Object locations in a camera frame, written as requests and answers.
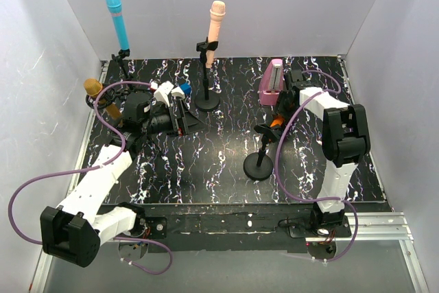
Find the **orange microphone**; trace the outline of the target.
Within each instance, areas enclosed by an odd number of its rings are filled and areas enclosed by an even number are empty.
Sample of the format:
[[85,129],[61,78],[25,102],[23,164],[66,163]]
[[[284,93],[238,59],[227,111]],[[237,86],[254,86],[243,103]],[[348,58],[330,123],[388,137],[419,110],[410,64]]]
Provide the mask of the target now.
[[276,116],[273,118],[270,124],[270,142],[277,142],[283,133],[285,119],[282,116]]

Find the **black round-base mic stand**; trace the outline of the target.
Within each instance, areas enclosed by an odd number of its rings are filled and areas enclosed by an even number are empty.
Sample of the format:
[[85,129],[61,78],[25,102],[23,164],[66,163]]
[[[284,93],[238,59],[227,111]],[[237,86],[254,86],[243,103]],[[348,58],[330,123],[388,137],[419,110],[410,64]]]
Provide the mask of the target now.
[[200,53],[200,62],[203,68],[202,86],[203,92],[199,92],[195,97],[195,107],[202,112],[211,112],[218,108],[220,104],[219,95],[209,89],[209,79],[207,76],[207,51],[215,51],[217,49],[218,42],[209,42],[206,38],[205,41],[197,43],[196,51]]

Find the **shock-mount tripod mic stand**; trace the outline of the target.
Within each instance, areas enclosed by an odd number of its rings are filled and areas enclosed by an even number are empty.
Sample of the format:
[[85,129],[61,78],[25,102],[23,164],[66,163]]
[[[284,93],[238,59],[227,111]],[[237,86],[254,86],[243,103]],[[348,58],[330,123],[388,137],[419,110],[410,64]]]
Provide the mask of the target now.
[[84,89],[86,91],[86,105],[92,109],[96,106],[96,116],[98,119],[103,119],[100,111],[104,112],[112,119],[111,126],[113,128],[123,127],[123,116],[119,107],[116,105],[115,101],[118,99],[120,101],[126,101],[129,94],[135,92],[135,88],[129,86],[121,91],[116,91],[114,87],[108,89],[104,92],[105,85],[96,79],[90,78],[84,81]]

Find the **gold microphone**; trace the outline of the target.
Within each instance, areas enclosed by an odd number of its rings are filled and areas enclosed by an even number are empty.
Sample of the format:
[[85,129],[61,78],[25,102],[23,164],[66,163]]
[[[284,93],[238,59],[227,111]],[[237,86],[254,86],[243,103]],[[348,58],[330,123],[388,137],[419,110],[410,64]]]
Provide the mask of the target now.
[[[104,90],[104,85],[94,78],[88,78],[84,81],[83,87],[86,91],[86,104],[92,108],[97,96]],[[97,107],[104,109],[113,120],[121,119],[121,112],[111,99],[110,93],[102,94]]]

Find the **pink microphone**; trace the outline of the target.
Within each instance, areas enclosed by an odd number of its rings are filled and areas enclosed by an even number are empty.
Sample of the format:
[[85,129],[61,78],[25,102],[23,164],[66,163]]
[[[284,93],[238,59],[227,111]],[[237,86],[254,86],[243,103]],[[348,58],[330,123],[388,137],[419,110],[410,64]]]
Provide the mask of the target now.
[[219,32],[226,14],[226,4],[223,1],[214,1],[210,9],[210,25],[208,33],[208,42],[217,43]]

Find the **blue microphone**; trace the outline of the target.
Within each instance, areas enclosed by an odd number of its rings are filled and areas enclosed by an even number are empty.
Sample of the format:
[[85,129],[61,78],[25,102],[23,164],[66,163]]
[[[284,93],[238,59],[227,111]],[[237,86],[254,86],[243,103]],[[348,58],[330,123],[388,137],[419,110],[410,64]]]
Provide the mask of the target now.
[[130,46],[122,14],[121,0],[106,0],[106,5],[112,17],[120,49],[127,51],[130,49]]

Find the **black tripod mic stand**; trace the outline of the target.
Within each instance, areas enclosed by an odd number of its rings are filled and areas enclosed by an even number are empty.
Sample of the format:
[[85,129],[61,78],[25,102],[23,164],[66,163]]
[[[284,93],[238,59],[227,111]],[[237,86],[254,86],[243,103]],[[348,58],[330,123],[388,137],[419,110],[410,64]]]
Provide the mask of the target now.
[[[130,55],[130,49],[120,49],[117,55],[112,55],[112,60],[115,61],[123,74],[123,78],[126,81],[133,81],[133,75],[128,72],[125,66],[125,58]],[[127,96],[131,93],[151,93],[151,90],[147,86],[135,86],[133,84],[129,84],[127,87],[123,87],[122,89],[117,90],[115,87],[110,89],[110,96],[112,100],[126,100]]]

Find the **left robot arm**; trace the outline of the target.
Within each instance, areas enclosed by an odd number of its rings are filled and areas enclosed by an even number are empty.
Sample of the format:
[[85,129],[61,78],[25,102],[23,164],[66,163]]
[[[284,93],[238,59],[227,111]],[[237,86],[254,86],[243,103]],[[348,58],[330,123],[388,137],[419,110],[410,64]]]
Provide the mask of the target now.
[[100,215],[100,206],[152,135],[181,137],[205,127],[183,98],[153,103],[150,95],[141,92],[127,96],[117,123],[119,132],[111,134],[96,159],[98,169],[86,173],[57,207],[46,207],[41,213],[42,246],[48,255],[85,268],[99,247],[116,236],[142,238],[149,229],[143,208],[121,202]]

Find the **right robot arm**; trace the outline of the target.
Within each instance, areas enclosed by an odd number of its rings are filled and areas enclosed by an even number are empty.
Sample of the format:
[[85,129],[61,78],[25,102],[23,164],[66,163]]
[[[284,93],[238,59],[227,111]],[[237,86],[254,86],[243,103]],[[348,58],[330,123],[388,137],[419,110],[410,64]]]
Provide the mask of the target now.
[[331,96],[331,91],[310,84],[300,70],[284,75],[285,90],[276,103],[276,113],[284,119],[284,130],[276,150],[274,171],[278,171],[281,148],[289,127],[306,109],[322,120],[322,150],[327,160],[324,180],[313,201],[310,226],[313,230],[333,230],[342,225],[348,184],[359,162],[370,151],[366,110],[361,104],[347,104]]

